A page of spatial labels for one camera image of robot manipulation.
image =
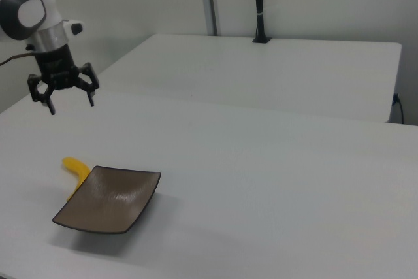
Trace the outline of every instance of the square plate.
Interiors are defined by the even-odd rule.
[[[53,222],[94,233],[127,232],[150,202],[160,172],[96,166]]]

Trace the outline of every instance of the power cord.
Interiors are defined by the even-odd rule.
[[[20,55],[12,56],[12,57],[8,58],[7,60],[4,60],[3,62],[1,62],[0,67],[2,65],[5,65],[6,63],[12,61],[13,59],[19,59],[19,58],[30,57],[30,56],[34,56],[34,53],[33,52],[28,52],[26,54],[20,54]]]
[[[405,124],[404,109],[402,108],[402,103],[400,102],[399,94],[393,94],[392,106],[395,106],[397,103],[399,103],[400,117],[402,119],[402,124]]]

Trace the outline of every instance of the white table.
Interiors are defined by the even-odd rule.
[[[101,75],[112,91],[386,122],[401,46],[154,35]]]
[[[0,272],[16,279],[416,278],[418,130],[72,89],[0,114]],[[161,171],[125,235],[55,225],[74,156]]]

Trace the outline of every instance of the brown tray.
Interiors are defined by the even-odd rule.
[[[52,221],[80,231],[126,233],[150,202],[160,177],[160,172],[96,166]]]

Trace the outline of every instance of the yellow banana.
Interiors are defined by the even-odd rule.
[[[78,183],[77,183],[76,189],[70,195],[70,197],[67,199],[67,201],[68,201],[74,195],[74,193],[76,193],[76,191],[82,185],[84,180],[88,177],[88,175],[90,174],[90,169],[85,164],[83,164],[81,161],[79,161],[79,160],[77,160],[73,157],[64,158],[63,159],[63,165],[69,171],[78,175]]]

